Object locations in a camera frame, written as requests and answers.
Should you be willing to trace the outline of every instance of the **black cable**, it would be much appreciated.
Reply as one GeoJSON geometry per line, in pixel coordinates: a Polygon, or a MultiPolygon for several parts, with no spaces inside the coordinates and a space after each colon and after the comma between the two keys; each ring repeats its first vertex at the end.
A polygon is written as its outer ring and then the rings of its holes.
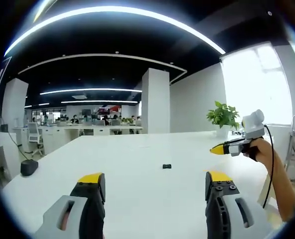
{"type": "Polygon", "coordinates": [[[25,159],[29,160],[29,159],[26,157],[26,155],[24,155],[24,153],[21,151],[21,149],[19,148],[18,144],[17,144],[17,143],[13,140],[13,138],[11,137],[11,134],[9,133],[9,130],[7,130],[7,133],[9,134],[9,137],[10,137],[11,141],[17,146],[17,148],[18,148],[19,152],[22,154],[22,156],[25,157],[25,159]]]}
{"type": "Polygon", "coordinates": [[[270,137],[270,141],[271,141],[271,149],[272,149],[272,169],[271,169],[270,183],[269,183],[269,187],[268,187],[268,191],[267,191],[266,199],[265,199],[265,202],[263,203],[262,208],[265,208],[266,203],[267,203],[267,199],[268,199],[269,192],[270,192],[270,189],[271,189],[272,178],[273,178],[273,169],[274,169],[274,163],[275,163],[275,153],[274,153],[274,149],[273,149],[272,136],[271,136],[271,133],[270,133],[270,130],[269,130],[268,126],[264,125],[264,127],[267,128],[267,131],[268,131],[268,133],[269,133],[269,137],[270,137]]]}

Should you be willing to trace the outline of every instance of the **light fixture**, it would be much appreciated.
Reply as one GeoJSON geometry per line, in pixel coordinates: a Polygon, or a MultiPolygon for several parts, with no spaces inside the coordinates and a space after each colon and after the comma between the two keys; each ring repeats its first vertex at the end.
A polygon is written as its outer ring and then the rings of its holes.
{"type": "Polygon", "coordinates": [[[73,11],[68,11],[65,13],[62,13],[57,16],[53,16],[37,25],[32,27],[31,29],[27,30],[23,35],[21,35],[17,40],[15,40],[10,47],[7,49],[4,55],[7,55],[18,43],[20,43],[22,40],[27,38],[29,35],[34,33],[35,31],[43,28],[46,25],[49,25],[53,22],[59,21],[61,19],[71,17],[71,16],[76,16],[80,14],[86,14],[86,13],[93,13],[93,12],[124,12],[124,13],[132,13],[132,14],[137,14],[137,15],[143,15],[143,16],[148,16],[152,17],[164,22],[167,22],[169,24],[175,25],[190,34],[198,37],[199,39],[203,40],[206,42],[208,45],[210,45],[212,48],[214,48],[216,51],[218,51],[220,54],[225,54],[226,52],[219,47],[216,43],[214,43],[212,40],[210,40],[208,37],[204,36],[200,32],[196,31],[195,29],[191,28],[190,26],[187,26],[186,24],[179,22],[175,19],[172,19],[168,16],[161,15],[159,13],[155,13],[152,11],[147,11],[143,9],[138,9],[138,8],[133,8],[133,7],[125,7],[125,6],[94,6],[94,7],[87,7],[87,8],[81,8],[73,11]]]}
{"type": "Polygon", "coordinates": [[[87,88],[87,89],[71,89],[71,90],[61,90],[61,91],[49,91],[40,93],[41,95],[53,94],[53,93],[61,93],[61,92],[74,92],[74,91],[127,91],[127,92],[139,92],[141,90],[129,90],[129,89],[113,89],[113,88],[87,88]]]}
{"type": "Polygon", "coordinates": [[[67,103],[132,103],[136,104],[137,101],[62,101],[61,103],[67,104],[67,103]]]}

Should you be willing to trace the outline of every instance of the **green plant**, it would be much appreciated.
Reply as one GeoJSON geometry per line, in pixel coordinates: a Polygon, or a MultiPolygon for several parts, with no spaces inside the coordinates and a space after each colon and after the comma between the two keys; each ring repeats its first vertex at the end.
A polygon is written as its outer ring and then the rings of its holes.
{"type": "Polygon", "coordinates": [[[133,119],[132,118],[122,118],[122,122],[124,122],[124,123],[133,123],[133,119]]]}
{"type": "Polygon", "coordinates": [[[217,108],[215,110],[210,110],[207,114],[207,119],[211,121],[212,124],[217,124],[220,128],[224,125],[230,125],[239,128],[239,123],[235,120],[239,117],[239,112],[236,111],[235,107],[228,106],[227,104],[221,104],[215,101],[217,108]]]}

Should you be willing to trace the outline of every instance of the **computer monitor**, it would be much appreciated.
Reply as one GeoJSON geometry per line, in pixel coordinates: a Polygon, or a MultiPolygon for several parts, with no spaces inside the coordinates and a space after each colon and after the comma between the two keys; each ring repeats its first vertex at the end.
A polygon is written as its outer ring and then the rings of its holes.
{"type": "Polygon", "coordinates": [[[91,110],[89,110],[89,109],[82,110],[82,115],[83,116],[91,116],[91,110]]]}
{"type": "Polygon", "coordinates": [[[99,108],[98,114],[99,115],[109,115],[109,108],[99,108]]]}

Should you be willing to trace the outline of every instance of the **black ceiling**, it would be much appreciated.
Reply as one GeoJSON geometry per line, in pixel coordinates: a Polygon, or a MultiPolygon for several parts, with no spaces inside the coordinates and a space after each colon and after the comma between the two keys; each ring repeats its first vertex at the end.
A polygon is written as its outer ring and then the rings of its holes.
{"type": "MultiPolygon", "coordinates": [[[[57,0],[34,24],[68,10],[100,5],[137,7],[169,16],[208,36],[227,53],[282,34],[277,20],[267,14],[265,6],[247,0],[212,3],[193,0],[57,0]]],[[[26,17],[15,39],[33,26],[34,14],[35,10],[26,17]]],[[[63,55],[115,54],[116,51],[168,64],[173,62],[188,71],[185,76],[219,62],[220,57],[218,52],[190,33],[150,17],[116,12],[73,16],[33,33],[9,53],[12,60],[0,86],[0,104],[5,84],[14,77],[29,83],[26,105],[50,103],[49,107],[56,107],[61,101],[74,100],[72,95],[80,93],[39,94],[73,88],[134,89],[148,68],[169,71],[171,80],[182,73],[148,61],[92,56],[53,61],[18,74],[34,64],[63,55]]],[[[127,92],[111,91],[85,94],[88,100],[128,100],[130,96],[127,92]]]]}

